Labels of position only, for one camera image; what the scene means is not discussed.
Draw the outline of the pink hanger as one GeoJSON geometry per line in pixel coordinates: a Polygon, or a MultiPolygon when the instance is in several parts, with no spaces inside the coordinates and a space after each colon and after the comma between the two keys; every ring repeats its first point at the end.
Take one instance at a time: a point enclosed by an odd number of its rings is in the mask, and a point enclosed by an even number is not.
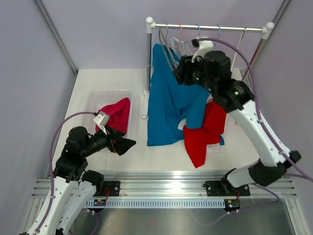
{"type": "Polygon", "coordinates": [[[179,26],[180,29],[180,34],[179,37],[172,37],[169,42],[169,48],[174,51],[174,53],[177,55],[177,57],[181,57],[185,55],[185,48],[184,48],[184,43],[185,41],[182,39],[183,38],[183,29],[181,27],[181,24],[176,22],[176,25],[179,26]]]}

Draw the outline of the magenta t shirt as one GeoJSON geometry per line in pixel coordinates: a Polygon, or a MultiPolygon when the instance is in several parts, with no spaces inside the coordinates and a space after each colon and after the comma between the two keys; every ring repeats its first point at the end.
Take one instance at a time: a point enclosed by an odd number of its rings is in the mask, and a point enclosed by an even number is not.
{"type": "Polygon", "coordinates": [[[98,111],[104,112],[110,116],[107,122],[108,127],[126,134],[128,130],[130,107],[130,99],[126,97],[115,104],[104,106],[98,111]]]}

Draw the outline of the blue t shirt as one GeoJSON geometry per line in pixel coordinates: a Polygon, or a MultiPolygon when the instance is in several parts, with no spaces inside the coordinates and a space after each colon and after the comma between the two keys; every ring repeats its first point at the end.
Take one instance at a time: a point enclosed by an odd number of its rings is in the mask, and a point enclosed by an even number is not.
{"type": "Polygon", "coordinates": [[[184,138],[178,129],[183,119],[189,129],[202,127],[209,92],[199,85],[179,85],[160,44],[153,47],[153,69],[147,145],[169,145],[184,138]]]}

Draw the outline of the grey hanger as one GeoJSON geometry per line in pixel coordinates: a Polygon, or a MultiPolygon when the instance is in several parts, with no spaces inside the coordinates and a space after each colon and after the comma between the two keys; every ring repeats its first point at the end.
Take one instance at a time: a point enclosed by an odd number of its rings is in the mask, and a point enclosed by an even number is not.
{"type": "Polygon", "coordinates": [[[168,63],[168,66],[171,71],[174,71],[179,66],[180,58],[173,51],[173,48],[169,46],[167,38],[164,35],[161,28],[158,29],[158,39],[159,44],[161,45],[161,50],[165,56],[166,62],[168,63]]]}

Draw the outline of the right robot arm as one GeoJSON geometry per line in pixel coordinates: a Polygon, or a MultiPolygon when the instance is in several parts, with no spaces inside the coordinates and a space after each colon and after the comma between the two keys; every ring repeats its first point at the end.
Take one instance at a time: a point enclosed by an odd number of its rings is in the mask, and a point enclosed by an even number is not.
{"type": "Polygon", "coordinates": [[[178,84],[197,84],[209,91],[213,100],[240,125],[259,155],[258,161],[234,168],[221,178],[218,188],[226,194],[253,183],[266,187],[301,159],[298,151],[291,151],[280,141],[257,111],[249,87],[231,77],[230,67],[230,58],[222,51],[213,50],[204,56],[183,55],[173,71],[178,84]]]}

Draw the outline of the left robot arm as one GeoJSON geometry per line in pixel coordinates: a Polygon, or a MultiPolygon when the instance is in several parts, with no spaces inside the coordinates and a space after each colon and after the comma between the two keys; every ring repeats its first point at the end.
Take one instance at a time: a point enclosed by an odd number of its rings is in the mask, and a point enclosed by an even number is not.
{"type": "Polygon", "coordinates": [[[85,127],[70,130],[61,156],[52,172],[50,192],[26,232],[27,235],[67,235],[86,202],[106,191],[104,175],[86,170],[87,157],[105,148],[119,156],[136,142],[124,137],[123,132],[109,129],[91,135],[85,127]]]}

